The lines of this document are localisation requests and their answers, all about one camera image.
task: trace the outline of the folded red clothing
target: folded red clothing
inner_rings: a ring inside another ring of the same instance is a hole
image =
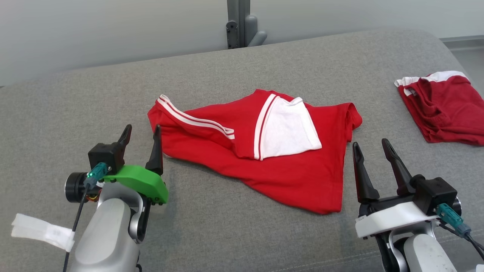
[[[484,145],[484,101],[462,72],[404,77],[395,85],[427,142]]]
[[[289,206],[341,211],[347,142],[362,118],[352,103],[314,107],[256,90],[237,101],[182,112],[164,95],[148,112],[163,152],[240,179]]]

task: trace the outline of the white stripe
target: white stripe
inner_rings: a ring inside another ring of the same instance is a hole
[[[175,110],[175,111],[176,111],[178,114],[180,114],[181,116],[184,116],[184,117],[186,117],[186,118],[191,118],[191,119],[193,119],[193,120],[195,120],[195,121],[202,121],[202,122],[209,122],[209,123],[212,123],[212,124],[214,124],[214,125],[218,126],[220,129],[222,129],[222,130],[224,131],[224,133],[225,133],[225,134],[232,134],[232,133],[234,133],[234,130],[233,130],[233,129],[231,129],[231,128],[226,128],[226,127],[222,126],[221,124],[219,124],[219,123],[217,123],[217,122],[215,122],[215,121],[212,121],[212,120],[207,120],[207,119],[195,118],[195,117],[193,117],[193,116],[190,116],[190,115],[188,115],[188,114],[186,114],[186,113],[182,112],[181,110],[177,109],[177,108],[176,108],[176,107],[175,107],[175,106],[174,106],[174,105],[171,103],[170,99],[169,99],[169,98],[168,98],[166,95],[164,95],[164,94],[160,95],[160,99],[159,99],[159,100],[161,100],[161,101],[163,101],[163,100],[164,100],[163,102],[170,104],[170,106],[172,106],[172,107],[173,107],[173,109],[174,109],[174,110]]]
[[[187,123],[189,125],[194,125],[194,126],[199,126],[199,127],[209,127],[209,128],[213,128],[213,129],[216,129],[218,131],[220,131],[225,137],[233,140],[235,139],[235,134],[231,134],[231,135],[227,135],[227,131],[234,131],[233,129],[230,129],[230,128],[225,128],[223,127],[221,124],[217,123],[217,122],[214,122],[214,121],[211,121],[211,120],[205,120],[205,119],[198,119],[198,118],[194,118],[194,117],[191,117],[189,115],[186,115],[186,116],[189,116],[190,118],[193,118],[193,119],[196,119],[196,120],[200,120],[200,121],[205,121],[205,122],[210,122],[210,123],[215,123],[216,125],[213,125],[213,124],[207,124],[207,123],[200,123],[200,122],[196,122],[196,121],[192,121],[192,120],[189,120],[185,117],[183,117],[182,115],[180,115],[178,112],[178,110],[174,111],[172,108],[170,108],[170,106],[167,105],[167,102],[161,100],[160,98],[158,98],[158,103],[160,103],[160,105],[162,105],[171,115],[173,115],[173,117],[177,118],[178,120],[184,122],[184,123]]]
[[[260,137],[260,130],[262,129],[262,122],[264,121],[264,116],[266,115],[269,105],[271,104],[272,100],[274,100],[275,97],[276,95],[273,93],[269,95],[266,102],[264,103],[264,106],[262,106],[262,109],[259,112],[259,117],[257,118],[256,131],[254,132],[254,159],[256,160],[260,158],[259,137]]]
[[[447,79],[451,78],[452,76],[462,76],[466,77],[466,75],[462,72],[459,71],[443,71],[443,72],[435,72],[433,74],[430,74],[429,76],[424,76],[424,77],[416,77],[416,76],[406,76],[402,79],[397,79],[395,80],[395,86],[408,86],[412,83],[415,83],[419,81],[419,79],[425,79],[427,81],[433,81],[433,82],[441,82],[441,81],[446,81]],[[403,93],[406,96],[409,96],[412,94],[412,92],[406,88],[403,89]]]
[[[280,98],[280,96],[276,96],[276,98],[274,98],[274,101],[272,102],[271,106],[267,109],[266,119],[264,119],[264,123],[262,125],[262,133],[260,134],[260,154],[259,154],[259,157],[260,157],[259,160],[261,160],[261,161],[264,159],[264,154],[263,154],[263,152],[264,152],[264,133],[265,133],[267,119],[269,119],[269,114],[271,114],[271,109],[274,107],[275,102],[279,98]]]

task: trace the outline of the gray fabric surface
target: gray fabric surface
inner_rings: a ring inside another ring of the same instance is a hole
[[[466,223],[484,240],[484,150],[428,144],[393,82],[403,76],[460,70],[437,38],[422,31],[381,30],[289,43],[133,62],[54,74],[0,90],[0,271],[60,271],[62,250],[13,239],[17,212],[71,227],[77,205],[64,197],[74,171],[89,170],[87,152],[133,125],[128,164],[144,165],[152,145],[146,116],[160,94],[181,110],[242,98],[254,89],[300,96],[316,105],[354,102],[354,131],[382,197],[396,184],[380,140],[388,138],[411,173],[443,177],[458,191]],[[169,204],[151,210],[141,247],[145,271],[381,271],[374,239],[356,237],[358,206],[350,145],[341,213],[316,215],[279,204],[199,165],[165,159]],[[95,205],[85,205],[79,240]],[[444,231],[439,241],[455,266],[471,269],[471,245]]]

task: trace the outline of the camera lens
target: camera lens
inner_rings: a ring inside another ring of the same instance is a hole
[[[76,172],[69,175],[65,181],[65,198],[67,201],[81,203],[86,175],[86,172]]]

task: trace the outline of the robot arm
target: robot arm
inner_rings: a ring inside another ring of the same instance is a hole
[[[456,235],[471,240],[470,228],[460,217],[457,191],[442,178],[412,177],[390,142],[382,139],[382,145],[398,185],[397,196],[387,198],[380,198],[373,188],[360,146],[353,144],[356,189],[361,204],[355,225],[358,237],[376,238],[387,272],[455,270],[435,239],[434,228],[438,223],[451,223]],[[442,208],[447,208],[446,212],[440,212]],[[400,234],[408,236],[395,241],[394,236]]]
[[[69,202],[87,199],[98,202],[74,252],[72,272],[133,272],[139,259],[139,245],[143,242],[151,205],[168,201],[168,191],[160,175],[161,127],[153,133],[154,145],[146,167],[124,165],[124,150],[131,137],[127,125],[118,142],[97,144],[89,151],[93,171],[99,164],[108,172],[97,181],[97,186],[85,192],[91,173],[72,173],[66,181],[65,194]]]

